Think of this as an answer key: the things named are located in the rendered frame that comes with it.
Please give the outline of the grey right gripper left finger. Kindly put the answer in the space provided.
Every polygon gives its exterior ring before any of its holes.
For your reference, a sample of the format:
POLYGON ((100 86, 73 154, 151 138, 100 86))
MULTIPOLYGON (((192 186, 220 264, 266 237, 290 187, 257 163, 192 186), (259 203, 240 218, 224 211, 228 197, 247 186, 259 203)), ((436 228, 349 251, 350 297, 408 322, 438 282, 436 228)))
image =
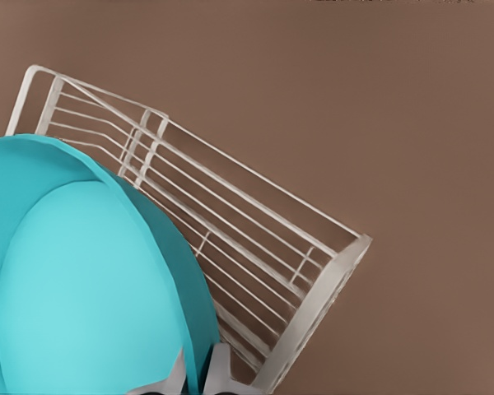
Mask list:
POLYGON ((182 395, 185 381, 184 348, 181 348, 165 379, 133 388, 127 391, 126 395, 182 395))

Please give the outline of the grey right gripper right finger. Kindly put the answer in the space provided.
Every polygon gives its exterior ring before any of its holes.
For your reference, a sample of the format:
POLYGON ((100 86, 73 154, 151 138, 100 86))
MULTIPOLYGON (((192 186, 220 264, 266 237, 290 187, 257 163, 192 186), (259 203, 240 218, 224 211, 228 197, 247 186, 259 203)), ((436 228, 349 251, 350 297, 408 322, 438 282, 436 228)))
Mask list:
POLYGON ((231 377, 231 348, 227 343, 213 347, 203 395, 249 395, 249 388, 231 377))

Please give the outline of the turquoise plate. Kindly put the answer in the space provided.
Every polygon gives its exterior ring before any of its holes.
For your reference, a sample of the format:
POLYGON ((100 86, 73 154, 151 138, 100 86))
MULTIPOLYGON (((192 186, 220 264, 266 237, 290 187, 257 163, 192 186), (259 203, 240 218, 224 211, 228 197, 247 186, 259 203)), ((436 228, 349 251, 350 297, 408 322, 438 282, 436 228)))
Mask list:
POLYGON ((0 137, 0 395, 124 395, 184 357, 203 389, 217 318, 170 218, 52 137, 0 137))

